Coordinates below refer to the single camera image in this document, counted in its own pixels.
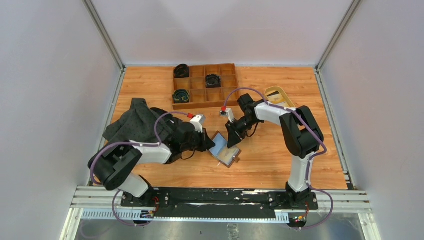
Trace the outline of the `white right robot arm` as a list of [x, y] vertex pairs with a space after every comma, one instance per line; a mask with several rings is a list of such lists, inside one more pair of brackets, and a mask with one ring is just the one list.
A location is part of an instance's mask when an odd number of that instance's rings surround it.
[[243, 117], [236, 119], [231, 108], [222, 106], [220, 115], [227, 117], [227, 146], [233, 147], [248, 136], [248, 131], [259, 123], [280, 126], [284, 143], [292, 156], [290, 176], [285, 185], [281, 202], [272, 201], [272, 207], [287, 205], [298, 209], [311, 196], [311, 170], [314, 158], [325, 152], [324, 135], [307, 106], [290, 108], [273, 104], [267, 100], [254, 101], [249, 94], [237, 100]]

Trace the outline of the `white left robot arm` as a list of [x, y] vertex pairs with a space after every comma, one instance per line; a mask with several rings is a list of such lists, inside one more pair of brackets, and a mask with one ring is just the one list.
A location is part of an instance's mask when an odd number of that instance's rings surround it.
[[141, 175], [133, 173], [139, 164], [172, 164], [186, 151], [206, 152], [215, 143], [200, 123], [182, 122], [161, 144], [126, 140], [109, 143], [88, 162], [90, 174], [106, 190], [131, 194], [140, 206], [153, 201], [152, 186]]

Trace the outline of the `yellow oval card tray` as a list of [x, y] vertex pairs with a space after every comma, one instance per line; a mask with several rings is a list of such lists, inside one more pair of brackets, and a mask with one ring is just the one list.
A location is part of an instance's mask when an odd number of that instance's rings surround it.
[[295, 108], [295, 104], [290, 100], [289, 96], [279, 86], [271, 86], [264, 91], [264, 94], [269, 102], [274, 105], [279, 105], [287, 108]]

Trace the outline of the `brown leather card holder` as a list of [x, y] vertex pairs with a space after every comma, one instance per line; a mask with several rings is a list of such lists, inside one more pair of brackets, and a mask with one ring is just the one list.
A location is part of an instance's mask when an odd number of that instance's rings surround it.
[[242, 151], [237, 146], [228, 148], [227, 139], [219, 131], [215, 132], [212, 141], [215, 146], [209, 149], [208, 152], [222, 165], [230, 168], [234, 163], [240, 161]]

